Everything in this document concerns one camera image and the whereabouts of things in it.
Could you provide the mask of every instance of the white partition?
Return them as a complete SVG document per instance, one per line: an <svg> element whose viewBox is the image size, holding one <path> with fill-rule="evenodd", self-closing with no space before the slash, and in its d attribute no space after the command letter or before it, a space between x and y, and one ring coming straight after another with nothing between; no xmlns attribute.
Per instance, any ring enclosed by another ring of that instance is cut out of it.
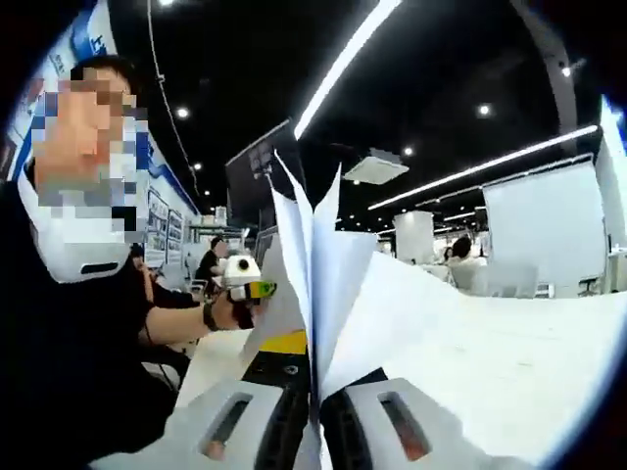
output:
<svg viewBox="0 0 627 470"><path fill-rule="evenodd" d="M484 196L491 259L536 265L557 297L576 297L582 279L603 275L603 204L591 163L489 186Z"/></svg>
<svg viewBox="0 0 627 470"><path fill-rule="evenodd" d="M433 261L433 214L424 211L401 213L394 217L396 258L417 264Z"/></svg>

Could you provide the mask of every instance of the poster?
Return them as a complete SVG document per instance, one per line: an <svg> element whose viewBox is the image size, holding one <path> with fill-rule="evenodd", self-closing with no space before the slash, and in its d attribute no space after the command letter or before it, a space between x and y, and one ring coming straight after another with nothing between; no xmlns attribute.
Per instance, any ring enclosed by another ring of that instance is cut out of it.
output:
<svg viewBox="0 0 627 470"><path fill-rule="evenodd" d="M144 260L148 267L166 262L169 207L154 189L148 190L148 229Z"/></svg>
<svg viewBox="0 0 627 470"><path fill-rule="evenodd" d="M181 243L183 239L183 217L177 211L169 210L168 215L168 264L181 263Z"/></svg>

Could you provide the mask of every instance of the yellow component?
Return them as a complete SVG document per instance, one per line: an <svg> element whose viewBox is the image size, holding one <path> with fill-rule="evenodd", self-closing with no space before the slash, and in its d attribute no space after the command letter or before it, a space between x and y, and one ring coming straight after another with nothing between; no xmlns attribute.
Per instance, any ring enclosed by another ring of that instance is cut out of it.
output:
<svg viewBox="0 0 627 470"><path fill-rule="evenodd" d="M307 351L305 330L270 338L262 344L260 351L266 353L304 354Z"/></svg>
<svg viewBox="0 0 627 470"><path fill-rule="evenodd" d="M264 299L271 297L276 291L276 284L267 281L254 281L249 282L248 287L250 289L251 299Z"/></svg>

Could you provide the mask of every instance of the whiteboard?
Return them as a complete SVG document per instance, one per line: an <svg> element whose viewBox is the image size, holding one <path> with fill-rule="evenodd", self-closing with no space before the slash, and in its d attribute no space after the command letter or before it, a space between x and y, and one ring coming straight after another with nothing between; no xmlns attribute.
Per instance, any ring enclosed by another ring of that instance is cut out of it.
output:
<svg viewBox="0 0 627 470"><path fill-rule="evenodd" d="M590 162L484 188L491 259L533 263L539 281L577 286L603 274L603 204Z"/></svg>

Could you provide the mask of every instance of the man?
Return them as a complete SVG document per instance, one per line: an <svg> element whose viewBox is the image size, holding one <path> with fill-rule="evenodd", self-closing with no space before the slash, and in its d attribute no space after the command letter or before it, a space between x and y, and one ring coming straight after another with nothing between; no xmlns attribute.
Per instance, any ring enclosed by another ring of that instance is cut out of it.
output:
<svg viewBox="0 0 627 470"><path fill-rule="evenodd" d="M219 259L226 257L226 243L220 237L212 240L210 249L205 253L196 271L196 279L205 279L211 282L212 277L221 276L224 272L219 267Z"/></svg>
<svg viewBox="0 0 627 470"><path fill-rule="evenodd" d="M238 328L226 296L168 309L129 277L136 164L122 138L136 93L121 58L77 65L33 122L32 163L0 188L2 449L27 466L80 467L148 445L174 397L138 344Z"/></svg>

